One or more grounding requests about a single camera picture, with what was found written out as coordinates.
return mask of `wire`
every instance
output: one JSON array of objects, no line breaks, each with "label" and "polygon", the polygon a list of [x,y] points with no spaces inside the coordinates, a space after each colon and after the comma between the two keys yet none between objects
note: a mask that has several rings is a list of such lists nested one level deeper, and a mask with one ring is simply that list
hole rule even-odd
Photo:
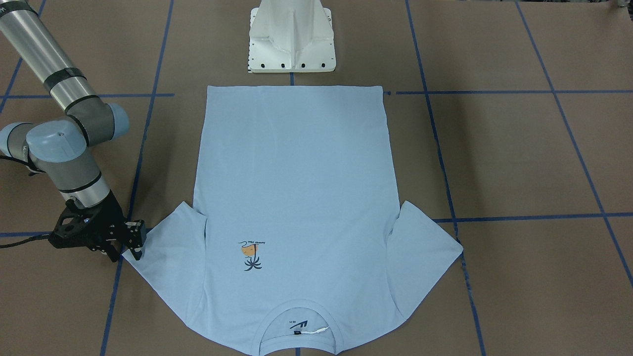
[{"label": "wire", "polygon": [[33,176],[33,175],[38,174],[38,173],[45,173],[45,171],[37,168],[32,162],[24,162],[23,160],[19,160],[17,158],[13,158],[13,157],[9,157],[9,156],[0,156],[0,160],[7,160],[7,161],[11,161],[11,162],[15,162],[15,163],[19,163],[21,165],[27,166],[28,169],[30,169],[32,171],[29,174],[29,176]]},{"label": "wire", "polygon": [[31,241],[36,241],[36,240],[45,240],[48,237],[50,237],[51,234],[41,234],[41,235],[35,235],[35,236],[31,236],[28,239],[24,239],[22,241],[18,241],[18,242],[14,242],[14,243],[8,243],[6,245],[0,245],[0,248],[9,248],[9,247],[15,247],[15,246],[20,246],[22,244],[25,244],[27,242],[31,242]]}]

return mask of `light blue t-shirt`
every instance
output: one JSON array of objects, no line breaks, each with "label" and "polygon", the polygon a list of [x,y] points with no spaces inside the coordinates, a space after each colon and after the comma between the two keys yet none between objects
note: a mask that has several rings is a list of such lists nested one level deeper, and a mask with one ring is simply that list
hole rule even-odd
[{"label": "light blue t-shirt", "polygon": [[399,206],[381,87],[209,87],[193,208],[124,256],[191,329],[259,356],[392,331],[461,251]]}]

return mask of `shirt sleeve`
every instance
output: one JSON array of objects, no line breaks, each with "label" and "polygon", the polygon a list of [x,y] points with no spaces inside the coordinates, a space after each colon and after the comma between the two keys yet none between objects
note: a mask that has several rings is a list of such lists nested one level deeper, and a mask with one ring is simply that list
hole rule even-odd
[{"label": "shirt sleeve", "polygon": [[206,217],[183,202],[147,234],[139,261],[130,251],[123,253],[185,324],[202,295],[205,224]]},{"label": "shirt sleeve", "polygon": [[461,255],[463,248],[433,220],[406,201],[387,238],[387,276],[405,319]]}]

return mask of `neckline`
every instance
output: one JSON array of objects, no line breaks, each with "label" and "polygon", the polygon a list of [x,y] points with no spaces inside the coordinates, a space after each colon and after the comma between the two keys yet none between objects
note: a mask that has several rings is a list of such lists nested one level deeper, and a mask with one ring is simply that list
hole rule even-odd
[{"label": "neckline", "polygon": [[[319,315],[321,315],[321,317],[325,320],[325,322],[327,322],[328,326],[332,330],[332,334],[334,335],[334,344],[332,345],[332,343],[329,342],[328,338],[324,338],[319,335],[308,334],[302,334],[300,338],[295,335],[280,336],[278,338],[267,340],[262,343],[264,333],[266,332],[266,329],[269,327],[269,325],[281,313],[292,308],[308,308],[319,313]],[[281,303],[280,305],[273,308],[266,315],[266,317],[262,319],[260,325],[257,328],[257,331],[255,332],[255,335],[253,336],[253,342],[251,344],[251,355],[264,356],[277,350],[296,347],[317,348],[319,350],[323,350],[333,354],[337,354],[344,350],[343,337],[339,326],[336,324],[336,321],[330,315],[330,313],[317,302],[313,302],[307,299],[294,299]]]}]

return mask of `brown surface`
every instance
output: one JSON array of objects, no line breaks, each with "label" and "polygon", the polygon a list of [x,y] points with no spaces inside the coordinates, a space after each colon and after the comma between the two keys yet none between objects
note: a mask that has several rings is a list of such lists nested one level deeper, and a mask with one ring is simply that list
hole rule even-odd
[{"label": "brown surface", "polygon": [[[381,85],[401,201],[451,217],[404,0],[330,1],[337,70],[297,85]],[[191,203],[206,86],[288,85],[287,74],[246,73],[248,16],[258,0],[175,0],[134,218],[156,225]],[[43,20],[99,93],[149,94],[169,1],[52,1]],[[556,89],[633,89],[633,23],[609,4],[521,8]],[[428,89],[549,90],[513,3],[410,1]],[[0,36],[0,93],[17,54]],[[24,64],[11,94],[45,94]],[[633,93],[562,94],[561,105],[633,264]],[[127,211],[150,98],[107,98],[130,115],[130,132],[94,149]],[[631,283],[552,94],[430,95],[456,216],[593,213],[593,218],[459,223],[480,330],[489,355],[631,354]],[[61,116],[51,99],[9,99],[0,127]],[[63,202],[45,175],[0,163],[0,241],[50,229]],[[454,235],[450,223],[442,228]],[[45,241],[0,251],[0,355],[100,352],[116,264],[87,249]],[[350,355],[478,355],[460,262],[411,319]],[[187,329],[124,262],[109,355],[237,355]],[[279,355],[294,355],[284,350]],[[302,349],[303,355],[322,354]]]}]

